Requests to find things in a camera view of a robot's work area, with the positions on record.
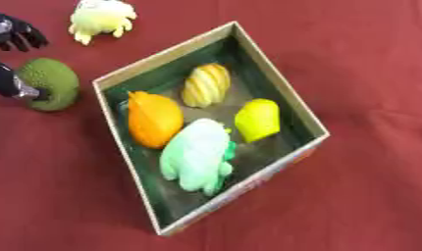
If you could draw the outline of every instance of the toy pear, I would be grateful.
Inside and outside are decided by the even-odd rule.
[[[272,100],[254,99],[236,114],[236,127],[247,143],[280,132],[280,108]]]
[[[113,32],[119,38],[124,31],[132,30],[129,19],[136,17],[133,6],[119,0],[81,0],[71,15],[69,33],[83,45],[99,33]]]
[[[160,149],[183,125],[184,114],[174,100],[144,91],[129,92],[129,130],[136,142]]]
[[[160,158],[162,175],[178,178],[183,190],[218,192],[226,176],[233,172],[228,162],[235,156],[236,144],[223,125],[199,119],[185,127],[168,143]]]

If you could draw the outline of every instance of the green round fruit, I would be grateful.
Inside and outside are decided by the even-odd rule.
[[[39,111],[59,111],[75,103],[79,94],[79,78],[65,64],[52,59],[39,58],[27,62],[16,71],[25,84],[44,88],[47,100],[32,100],[27,104]]]

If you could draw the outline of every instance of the cardboard box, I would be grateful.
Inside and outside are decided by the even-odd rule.
[[[217,62],[232,75],[223,104],[191,109],[180,99],[185,78],[197,66]],[[237,22],[200,34],[186,42],[109,73],[93,83],[112,134],[129,166],[136,187],[157,234],[169,235],[258,186],[288,164],[310,154],[328,131],[304,104],[286,79]],[[145,90],[170,96],[182,106],[185,121],[211,118],[233,129],[238,143],[231,161],[234,173],[214,197],[185,192],[159,171],[160,151],[133,142],[127,126],[128,91]],[[234,117],[252,98],[276,101],[282,131],[246,144],[234,127]]]

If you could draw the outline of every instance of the green stuffed toy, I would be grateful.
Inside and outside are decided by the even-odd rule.
[[[212,196],[233,172],[228,162],[235,156],[236,144],[219,124],[199,119],[185,127],[165,147],[160,158],[165,179],[179,179],[183,190]]]
[[[92,36],[113,32],[121,37],[124,31],[132,30],[132,22],[137,14],[130,4],[119,0],[81,0],[71,15],[69,32],[75,40],[88,45]]]

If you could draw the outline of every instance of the red tablecloth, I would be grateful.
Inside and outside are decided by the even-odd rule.
[[[134,0],[140,18],[84,48],[75,1],[0,1],[52,44],[0,52],[70,65],[58,114],[0,97],[0,251],[422,250],[422,0]],[[170,238],[155,236],[90,82],[237,20],[332,132],[312,157]]]

